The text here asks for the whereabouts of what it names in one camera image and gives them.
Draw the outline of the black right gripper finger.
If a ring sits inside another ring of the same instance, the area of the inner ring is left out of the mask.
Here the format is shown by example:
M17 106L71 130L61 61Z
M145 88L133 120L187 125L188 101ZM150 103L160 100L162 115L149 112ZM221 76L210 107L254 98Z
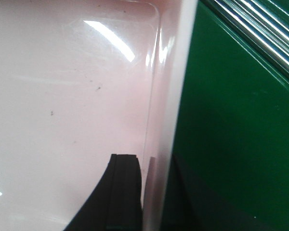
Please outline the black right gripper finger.
M112 154L93 192L66 231L140 231L142 177L137 156Z

